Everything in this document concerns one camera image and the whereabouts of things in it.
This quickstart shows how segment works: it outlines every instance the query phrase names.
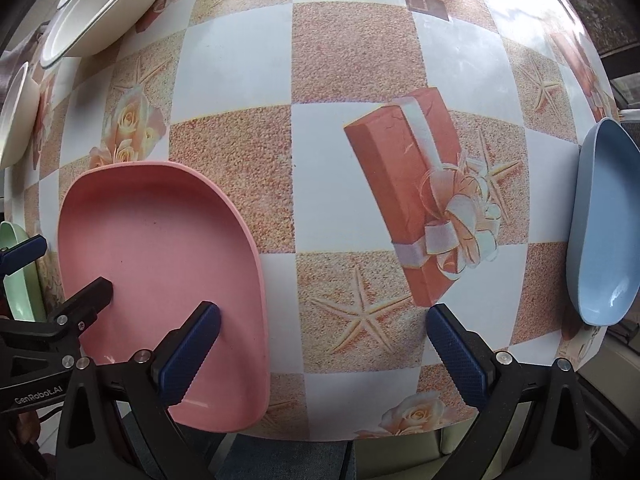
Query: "screw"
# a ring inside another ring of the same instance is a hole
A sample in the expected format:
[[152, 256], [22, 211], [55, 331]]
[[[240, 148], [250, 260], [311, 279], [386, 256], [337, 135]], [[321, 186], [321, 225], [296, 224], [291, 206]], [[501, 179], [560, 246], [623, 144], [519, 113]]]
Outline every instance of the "screw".
[[513, 356], [509, 352], [498, 352], [495, 358], [503, 365], [510, 365], [513, 362]]
[[74, 365], [74, 362], [76, 362], [76, 360], [71, 355], [65, 355], [62, 358], [62, 365], [65, 368], [71, 368]]
[[133, 360], [137, 363], [146, 363], [151, 359], [151, 352], [149, 350], [138, 350], [133, 354]]
[[88, 357], [81, 357], [78, 359], [78, 362], [76, 363], [76, 368], [78, 370], [84, 370], [85, 368], [88, 367], [90, 362], [91, 361], [89, 361]]
[[558, 368], [563, 372], [568, 372], [571, 370], [571, 363], [567, 359], [558, 359]]

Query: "ribbon bow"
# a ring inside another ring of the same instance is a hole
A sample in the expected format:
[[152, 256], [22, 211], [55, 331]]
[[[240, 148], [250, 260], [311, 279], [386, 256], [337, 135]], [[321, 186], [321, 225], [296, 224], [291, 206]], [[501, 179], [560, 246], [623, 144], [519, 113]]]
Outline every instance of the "ribbon bow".
[[[482, 162], [462, 150], [458, 164], [441, 164], [422, 178], [420, 199], [433, 220], [424, 227], [426, 252], [438, 268], [456, 280], [467, 268], [494, 256], [500, 227], [500, 207], [489, 202]], [[433, 196], [436, 209], [428, 205]]]

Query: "checkered tablecloth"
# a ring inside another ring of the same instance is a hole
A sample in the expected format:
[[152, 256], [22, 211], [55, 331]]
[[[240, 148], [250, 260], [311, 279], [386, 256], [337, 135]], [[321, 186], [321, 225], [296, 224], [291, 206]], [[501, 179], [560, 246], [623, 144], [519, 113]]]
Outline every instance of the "checkered tablecloth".
[[90, 167], [181, 162], [242, 213], [271, 354], [270, 407], [248, 433], [341, 440], [473, 414], [425, 336], [385, 194], [344, 129], [426, 87], [449, 110], [458, 154], [493, 179], [485, 212], [500, 217], [497, 251], [456, 253], [467, 268], [440, 300], [521, 362], [578, 367], [600, 347], [604, 330], [575, 319], [564, 258], [579, 145], [616, 109], [566, 0], [158, 0], [105, 51], [33, 76], [41, 106], [7, 173], [5, 215], [50, 243], [49, 304], [63, 296], [60, 205]]

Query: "pink plastic tray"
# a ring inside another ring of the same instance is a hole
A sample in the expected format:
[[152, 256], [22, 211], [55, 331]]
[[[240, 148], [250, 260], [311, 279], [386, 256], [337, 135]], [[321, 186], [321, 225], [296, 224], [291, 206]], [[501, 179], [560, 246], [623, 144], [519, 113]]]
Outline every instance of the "pink plastic tray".
[[81, 337], [98, 364], [153, 349], [201, 301], [222, 330], [176, 422], [229, 433], [255, 424], [269, 401], [267, 318], [254, 240], [231, 201], [172, 162], [113, 164], [80, 176], [60, 211], [58, 249], [67, 298], [98, 276], [113, 302]]

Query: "printed gift box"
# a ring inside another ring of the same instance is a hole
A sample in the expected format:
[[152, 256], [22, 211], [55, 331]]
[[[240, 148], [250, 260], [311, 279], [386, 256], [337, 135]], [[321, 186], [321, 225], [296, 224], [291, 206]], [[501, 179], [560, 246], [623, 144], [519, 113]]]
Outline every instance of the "printed gift box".
[[497, 249], [500, 208], [484, 162], [466, 156], [437, 88], [417, 89], [344, 131], [418, 306], [435, 304]]

